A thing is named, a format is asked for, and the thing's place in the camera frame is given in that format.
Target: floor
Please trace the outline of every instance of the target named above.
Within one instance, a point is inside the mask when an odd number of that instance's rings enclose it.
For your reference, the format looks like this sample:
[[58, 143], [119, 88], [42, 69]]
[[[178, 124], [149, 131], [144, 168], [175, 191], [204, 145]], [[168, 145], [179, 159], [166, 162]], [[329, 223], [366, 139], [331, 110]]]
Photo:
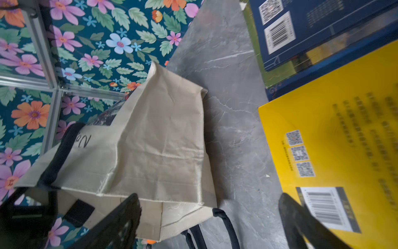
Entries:
[[[167, 68], [209, 90], [205, 142], [219, 208], [241, 248], [287, 248], [282, 193], [257, 108], [268, 102], [237, 0], [205, 0]], [[203, 222], [208, 248], [231, 248], [221, 219]], [[182, 235], [153, 246], [188, 248]]]

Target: blue flower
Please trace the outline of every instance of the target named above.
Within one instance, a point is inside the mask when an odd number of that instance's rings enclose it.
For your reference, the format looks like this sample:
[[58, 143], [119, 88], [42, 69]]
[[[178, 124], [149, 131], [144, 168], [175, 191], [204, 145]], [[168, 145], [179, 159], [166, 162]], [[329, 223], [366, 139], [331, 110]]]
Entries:
[[84, 4], [84, 1], [79, 1], [79, 0], [74, 0], [75, 2], [77, 2], [77, 4], [75, 5], [78, 8], [81, 8], [82, 10], [84, 10], [85, 8], [87, 8], [87, 5]]
[[9, 130], [9, 133], [14, 133], [14, 136], [18, 135], [18, 133], [23, 133], [22, 131], [22, 127], [18, 127], [16, 125], [14, 125], [14, 129], [13, 130]]
[[97, 44], [98, 48], [103, 49], [105, 47], [105, 44], [103, 44], [102, 41], [96, 42], [96, 44]]
[[28, 96], [22, 95], [21, 102], [25, 101], [26, 103], [29, 103], [29, 101], [32, 101], [32, 100], [33, 100], [32, 95], [28, 95]]
[[93, 27], [96, 26], [97, 21], [93, 20], [92, 16], [88, 16], [88, 18], [87, 17], [83, 17], [83, 20], [87, 22], [87, 26], [90, 26], [90, 25], [93, 25]]
[[92, 108], [90, 105], [88, 105], [88, 106], [86, 106], [86, 107], [84, 108], [84, 110], [86, 110], [86, 112], [92, 112], [92, 111], [93, 111], [93, 108]]
[[120, 37], [127, 37], [127, 31], [123, 31], [123, 28], [120, 28], [120, 30], [117, 30], [116, 33], [120, 35]]
[[141, 45], [138, 45], [136, 42], [134, 42], [134, 45], [131, 45], [131, 47], [134, 48], [136, 52], [138, 50], [141, 51]]

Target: barcode label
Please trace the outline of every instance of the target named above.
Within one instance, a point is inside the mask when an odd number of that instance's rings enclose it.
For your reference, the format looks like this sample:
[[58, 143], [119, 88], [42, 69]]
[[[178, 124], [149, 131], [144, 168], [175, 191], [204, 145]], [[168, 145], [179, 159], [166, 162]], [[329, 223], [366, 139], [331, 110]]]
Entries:
[[268, 53], [272, 54], [296, 39], [290, 11], [278, 18], [264, 30]]
[[336, 188], [300, 188], [305, 204], [325, 227], [353, 231]]
[[258, 7], [263, 25], [283, 10], [281, 0], [267, 0]]

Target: black object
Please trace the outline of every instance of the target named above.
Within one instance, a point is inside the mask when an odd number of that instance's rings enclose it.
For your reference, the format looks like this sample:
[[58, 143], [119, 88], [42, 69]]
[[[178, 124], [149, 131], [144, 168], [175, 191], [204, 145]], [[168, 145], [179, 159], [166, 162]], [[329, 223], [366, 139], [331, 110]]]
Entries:
[[300, 206], [286, 193], [279, 199], [279, 214], [290, 249], [307, 249], [303, 236], [315, 249], [350, 249], [315, 219], [306, 206]]

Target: black bag strap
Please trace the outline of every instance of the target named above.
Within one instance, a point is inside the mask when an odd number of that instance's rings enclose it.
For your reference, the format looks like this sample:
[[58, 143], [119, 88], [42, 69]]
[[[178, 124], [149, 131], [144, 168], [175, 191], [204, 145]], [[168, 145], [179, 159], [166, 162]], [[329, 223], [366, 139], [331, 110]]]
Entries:
[[61, 143], [55, 152], [54, 158], [51, 160], [47, 169], [41, 174], [39, 181], [37, 182], [39, 187], [47, 190], [54, 190], [54, 187], [51, 187], [51, 184], [56, 180], [58, 172], [68, 157], [77, 135], [84, 126], [84, 123], [78, 122], [72, 124], [66, 130], [65, 136], [62, 138]]

